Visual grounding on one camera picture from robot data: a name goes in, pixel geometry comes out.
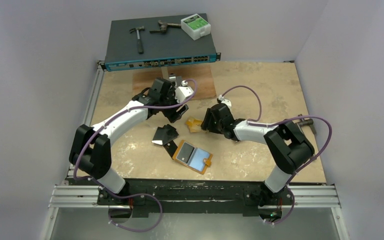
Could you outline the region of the single black card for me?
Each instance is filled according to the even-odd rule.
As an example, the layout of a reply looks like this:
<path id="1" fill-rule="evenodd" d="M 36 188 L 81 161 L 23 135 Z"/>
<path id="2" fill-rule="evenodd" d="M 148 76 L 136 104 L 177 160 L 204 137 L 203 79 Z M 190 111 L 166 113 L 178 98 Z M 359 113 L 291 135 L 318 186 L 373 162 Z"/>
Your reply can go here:
<path id="1" fill-rule="evenodd" d="M 166 150 L 166 152 L 168 153 L 168 155 L 170 156 L 171 159 L 173 158 L 173 156 L 175 155 L 175 153 L 178 150 L 178 145 L 175 143 L 174 140 L 164 144 L 163 147 L 164 147 L 164 149 Z"/>

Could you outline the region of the orange leather card holder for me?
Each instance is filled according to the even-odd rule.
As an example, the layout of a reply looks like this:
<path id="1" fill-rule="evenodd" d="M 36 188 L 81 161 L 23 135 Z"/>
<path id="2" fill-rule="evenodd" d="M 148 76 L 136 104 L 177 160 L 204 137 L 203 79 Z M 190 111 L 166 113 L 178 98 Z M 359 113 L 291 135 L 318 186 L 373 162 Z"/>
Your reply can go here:
<path id="1" fill-rule="evenodd" d="M 213 154 L 182 140 L 171 158 L 175 162 L 203 175 L 212 165 Z"/>

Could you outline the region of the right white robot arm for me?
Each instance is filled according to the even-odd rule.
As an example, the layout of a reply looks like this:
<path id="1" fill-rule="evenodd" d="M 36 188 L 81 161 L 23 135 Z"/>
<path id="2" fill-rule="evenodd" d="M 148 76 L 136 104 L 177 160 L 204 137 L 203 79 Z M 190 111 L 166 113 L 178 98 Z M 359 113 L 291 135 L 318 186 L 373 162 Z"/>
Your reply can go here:
<path id="1" fill-rule="evenodd" d="M 280 198 L 280 191 L 293 173 L 315 154 L 313 145 L 293 121 L 275 126 L 257 125 L 244 118 L 235 119 L 224 103 L 208 108 L 200 127 L 233 141 L 267 145 L 275 167 L 264 181 L 260 196 L 268 204 Z"/>

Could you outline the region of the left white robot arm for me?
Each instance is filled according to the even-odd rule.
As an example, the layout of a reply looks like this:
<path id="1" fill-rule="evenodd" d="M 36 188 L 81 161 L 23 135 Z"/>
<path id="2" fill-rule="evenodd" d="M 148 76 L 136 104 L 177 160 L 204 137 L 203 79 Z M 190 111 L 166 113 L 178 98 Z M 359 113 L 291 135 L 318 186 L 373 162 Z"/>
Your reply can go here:
<path id="1" fill-rule="evenodd" d="M 68 157 L 74 169 L 87 173 L 110 191 L 109 197 L 118 205 L 129 199 L 128 184 L 112 168 L 112 145 L 130 129 L 162 113 L 170 123 L 179 120 L 188 110 L 187 102 L 196 91 L 197 83 L 190 87 L 189 80 L 180 85 L 157 77 L 150 87 L 134 95 L 128 104 L 109 118 L 88 126 L 82 124 L 76 129 Z"/>

